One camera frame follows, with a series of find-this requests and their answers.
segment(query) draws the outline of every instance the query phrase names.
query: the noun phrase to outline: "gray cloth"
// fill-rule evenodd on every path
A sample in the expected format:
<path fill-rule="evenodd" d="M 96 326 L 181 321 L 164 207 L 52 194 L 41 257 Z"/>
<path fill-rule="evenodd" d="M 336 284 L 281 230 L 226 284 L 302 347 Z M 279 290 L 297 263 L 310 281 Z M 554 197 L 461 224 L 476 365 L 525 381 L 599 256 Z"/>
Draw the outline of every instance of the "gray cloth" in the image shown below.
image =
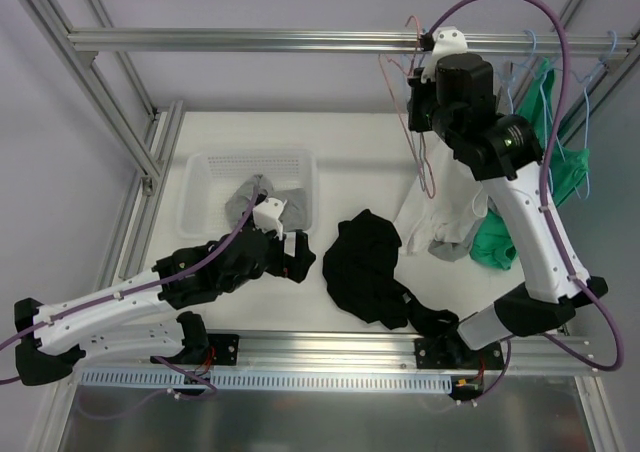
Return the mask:
<path fill-rule="evenodd" d="M 500 211 L 498 210 L 498 206 L 496 205 L 496 203 L 493 201 L 491 197 L 489 197 L 489 200 L 487 200 L 487 207 L 489 208 L 489 210 L 493 211 L 493 213 L 496 214 L 498 217 L 502 217 L 500 215 Z"/>
<path fill-rule="evenodd" d="M 307 228 L 307 193 L 304 189 L 291 189 L 276 192 L 271 181 L 262 174 L 250 177 L 236 190 L 224 206 L 227 221 L 235 227 L 242 214 L 247 210 L 249 200 L 253 195 L 253 188 L 258 187 L 259 193 L 278 200 L 286 201 L 280 222 L 285 232 L 293 232 Z"/>
<path fill-rule="evenodd" d="M 469 230 L 469 233 L 460 243 L 454 244 L 452 242 L 441 242 L 439 240 L 432 240 L 429 244 L 429 253 L 434 257 L 438 257 L 441 260 L 447 262 L 455 262 L 469 254 L 471 247 L 473 246 L 473 239 L 482 224 L 484 219 L 476 220 L 476 222 Z"/>

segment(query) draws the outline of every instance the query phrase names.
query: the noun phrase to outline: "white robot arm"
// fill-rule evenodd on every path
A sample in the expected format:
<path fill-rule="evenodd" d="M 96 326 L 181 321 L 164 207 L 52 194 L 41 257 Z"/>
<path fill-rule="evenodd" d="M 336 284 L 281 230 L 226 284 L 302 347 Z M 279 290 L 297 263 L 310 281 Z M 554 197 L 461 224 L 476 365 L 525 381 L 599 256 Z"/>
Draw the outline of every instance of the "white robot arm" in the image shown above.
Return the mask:
<path fill-rule="evenodd" d="M 543 151 L 524 118 L 496 113 L 491 64 L 468 53 L 464 35 L 455 28 L 439 29 L 433 39 L 431 61 L 409 78 L 409 128 L 434 131 L 454 158 L 469 166 L 504 219 L 525 275 L 523 284 L 462 321 L 453 340 L 462 341 L 462 349 L 479 350 L 513 335 L 560 327 L 577 307 L 591 303 L 574 279 L 597 297 L 607 292 L 606 282 L 589 275 L 556 210 L 542 205 Z M 546 202 L 553 204 L 551 197 Z M 552 215 L 575 273 L 562 260 L 545 213 Z"/>
<path fill-rule="evenodd" d="M 160 356 L 177 363 L 202 363 L 210 344 L 197 314 L 183 312 L 157 324 L 123 324 L 213 302 L 265 272 L 302 282 L 316 258 L 307 235 L 296 232 L 295 256 L 285 254 L 286 236 L 278 220 L 283 204 L 274 207 L 276 199 L 258 200 L 234 237 L 177 250 L 121 284 L 69 302 L 43 305 L 31 298 L 17 302 L 18 332 L 44 324 L 24 335 L 16 347 L 22 383 L 60 380 L 79 361 Z"/>

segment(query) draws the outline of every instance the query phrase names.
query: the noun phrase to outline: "hanging rail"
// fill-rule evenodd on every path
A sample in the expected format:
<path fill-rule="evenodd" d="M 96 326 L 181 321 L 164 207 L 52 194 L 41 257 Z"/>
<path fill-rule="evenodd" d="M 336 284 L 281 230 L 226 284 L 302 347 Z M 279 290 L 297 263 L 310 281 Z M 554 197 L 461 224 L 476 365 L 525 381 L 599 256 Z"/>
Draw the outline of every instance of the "hanging rail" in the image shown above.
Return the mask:
<path fill-rule="evenodd" d="M 465 34 L 469 50 L 478 54 L 528 55 L 531 38 L 522 34 Z M 415 33 L 410 31 L 348 32 L 286 29 L 128 29 L 79 28 L 68 35 L 77 51 L 148 52 L 337 52 L 412 53 Z M 572 54 L 599 57 L 611 50 L 611 37 L 569 36 Z M 624 58 L 636 46 L 620 37 L 611 58 Z M 559 51 L 557 36 L 538 35 L 536 53 Z"/>

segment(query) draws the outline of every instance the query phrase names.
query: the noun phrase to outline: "laundry basket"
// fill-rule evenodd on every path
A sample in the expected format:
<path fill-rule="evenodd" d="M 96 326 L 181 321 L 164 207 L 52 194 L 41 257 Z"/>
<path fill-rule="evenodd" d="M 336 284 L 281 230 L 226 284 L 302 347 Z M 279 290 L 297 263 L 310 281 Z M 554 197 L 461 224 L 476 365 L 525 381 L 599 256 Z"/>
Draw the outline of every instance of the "laundry basket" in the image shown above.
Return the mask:
<path fill-rule="evenodd" d="M 224 206 L 243 182 L 264 174 L 276 191 L 303 188 L 309 232 L 317 220 L 316 160 L 304 149 L 216 149 L 187 160 L 178 201 L 178 234 L 185 239 L 216 240 L 231 231 Z"/>

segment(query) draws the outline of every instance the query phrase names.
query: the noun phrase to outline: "black garment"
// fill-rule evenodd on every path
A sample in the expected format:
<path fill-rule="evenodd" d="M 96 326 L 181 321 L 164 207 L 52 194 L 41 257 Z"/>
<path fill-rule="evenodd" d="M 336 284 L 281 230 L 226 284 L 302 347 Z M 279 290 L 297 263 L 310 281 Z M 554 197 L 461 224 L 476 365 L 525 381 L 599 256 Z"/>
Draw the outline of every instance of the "black garment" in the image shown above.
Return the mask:
<path fill-rule="evenodd" d="M 448 310 L 424 307 L 393 278 L 402 245 L 393 224 L 362 211 L 338 224 L 338 239 L 324 256 L 322 275 L 338 307 L 367 323 L 379 320 L 389 329 L 407 321 L 425 337 L 437 337 L 458 323 Z"/>

